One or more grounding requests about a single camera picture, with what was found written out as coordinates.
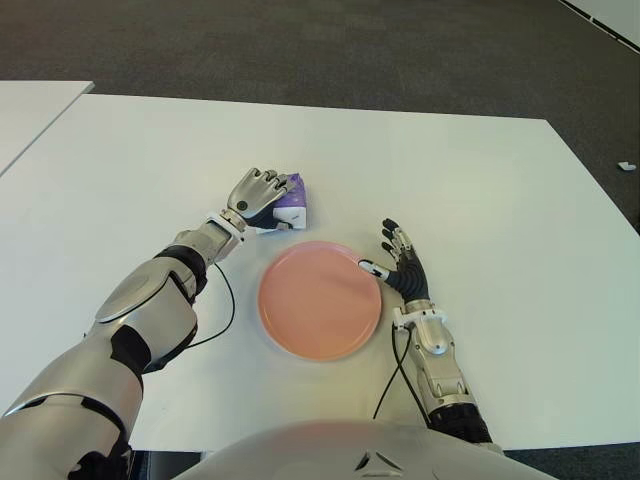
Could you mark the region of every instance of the fingertip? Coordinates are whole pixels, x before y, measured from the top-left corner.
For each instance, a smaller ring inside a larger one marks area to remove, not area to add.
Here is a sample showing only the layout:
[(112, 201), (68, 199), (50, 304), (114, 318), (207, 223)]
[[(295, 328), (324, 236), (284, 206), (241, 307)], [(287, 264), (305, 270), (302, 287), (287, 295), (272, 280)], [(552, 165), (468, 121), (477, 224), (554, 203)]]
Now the fingertip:
[(378, 277), (381, 280), (386, 281), (389, 276), (389, 270), (373, 263), (371, 260), (362, 259), (358, 261), (358, 266), (367, 273), (370, 273), (374, 277)]
[(287, 193), (289, 193), (294, 188), (296, 188), (296, 182), (294, 182), (291, 179), (287, 178), (287, 181), (284, 184), (284, 189), (287, 191)]
[(395, 230), (396, 228), (398, 228), (398, 224), (396, 222), (394, 222), (393, 220), (391, 220), (390, 218), (385, 218), (382, 221), (382, 226), (384, 228), (386, 228), (387, 230)]
[(277, 177), (277, 176), (278, 176), (278, 172), (276, 172), (275, 170), (265, 170), (265, 171), (262, 173), (262, 176), (264, 176), (264, 179), (265, 179), (267, 182), (270, 182), (270, 181), (272, 181), (275, 177)]

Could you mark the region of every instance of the white table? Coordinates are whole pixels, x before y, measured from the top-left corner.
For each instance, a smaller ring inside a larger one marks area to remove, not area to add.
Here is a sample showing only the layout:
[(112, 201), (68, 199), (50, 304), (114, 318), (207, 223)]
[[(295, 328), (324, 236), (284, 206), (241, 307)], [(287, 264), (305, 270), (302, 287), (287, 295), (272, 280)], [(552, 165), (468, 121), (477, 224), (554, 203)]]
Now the white table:
[(92, 82), (0, 81), (0, 175)]
[[(388, 263), (385, 216), (422, 256), (498, 443), (640, 440), (640, 239), (546, 121), (195, 100), (84, 95), (5, 174), (0, 404), (252, 165), (304, 175), (311, 228), (222, 263), (236, 322), (145, 377), (135, 448), (217, 450), (297, 420), (369, 417), (394, 366), (398, 296), (383, 289), (383, 320), (360, 351), (312, 363), (266, 336), (256, 292), (277, 253), (305, 240)], [(215, 270), (196, 310), (197, 338), (227, 322)], [(396, 381), (380, 417), (418, 422)]]

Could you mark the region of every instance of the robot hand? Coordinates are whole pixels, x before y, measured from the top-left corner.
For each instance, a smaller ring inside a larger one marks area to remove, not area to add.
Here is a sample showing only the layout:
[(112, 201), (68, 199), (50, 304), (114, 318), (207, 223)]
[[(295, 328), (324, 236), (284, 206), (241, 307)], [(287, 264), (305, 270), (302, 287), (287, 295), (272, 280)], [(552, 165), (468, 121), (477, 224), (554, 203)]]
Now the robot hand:
[(382, 248), (393, 257), (397, 270), (389, 271), (371, 260), (360, 260), (358, 265), (400, 293), (405, 304), (416, 300), (429, 301), (427, 276), (411, 240), (393, 220), (387, 218), (382, 226), (382, 234), (391, 242), (382, 242)]
[(238, 217), (252, 227), (276, 228), (281, 222), (273, 217), (275, 202), (293, 187), (294, 183), (285, 174), (278, 175), (274, 170), (260, 172), (252, 168), (229, 195), (228, 209), (222, 216), (236, 227), (240, 226), (241, 231), (244, 226)]

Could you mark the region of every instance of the robot forearm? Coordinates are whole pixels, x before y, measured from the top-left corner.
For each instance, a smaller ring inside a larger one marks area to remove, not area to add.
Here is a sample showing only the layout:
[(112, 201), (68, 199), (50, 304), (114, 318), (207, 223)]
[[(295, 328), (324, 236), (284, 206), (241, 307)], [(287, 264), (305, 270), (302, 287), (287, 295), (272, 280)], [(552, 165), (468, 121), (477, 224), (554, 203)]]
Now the robot forearm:
[(487, 425), (455, 359), (455, 342), (446, 315), (430, 300), (394, 309), (395, 324), (409, 330), (411, 359), (430, 428), (471, 443), (492, 444)]

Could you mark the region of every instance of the pink plate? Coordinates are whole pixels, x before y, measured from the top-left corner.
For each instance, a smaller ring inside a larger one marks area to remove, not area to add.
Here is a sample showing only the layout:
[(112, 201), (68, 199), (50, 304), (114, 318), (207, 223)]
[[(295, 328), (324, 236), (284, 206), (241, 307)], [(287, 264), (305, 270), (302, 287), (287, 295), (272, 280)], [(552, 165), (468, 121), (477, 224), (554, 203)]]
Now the pink plate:
[(285, 250), (258, 293), (262, 323), (294, 355), (335, 360), (360, 348), (380, 318), (380, 289), (347, 247), (307, 242)]

